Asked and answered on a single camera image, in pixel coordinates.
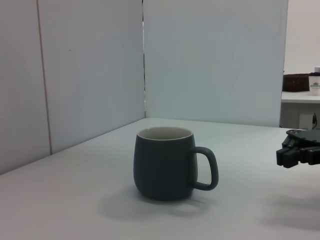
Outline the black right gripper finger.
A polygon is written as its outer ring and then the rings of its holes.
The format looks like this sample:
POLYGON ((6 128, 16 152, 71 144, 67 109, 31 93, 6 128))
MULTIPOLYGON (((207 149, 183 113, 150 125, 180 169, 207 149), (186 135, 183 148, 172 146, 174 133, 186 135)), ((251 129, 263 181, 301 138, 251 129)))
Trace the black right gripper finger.
POLYGON ((320 164, 320 147, 305 148, 283 148, 276 151, 276 162, 278 166, 292 168, 299 163, 308 165, 320 164))
POLYGON ((290 129, 286 131, 286 138, 282 142, 283 148, 310 148, 320 146, 319 130, 290 129))

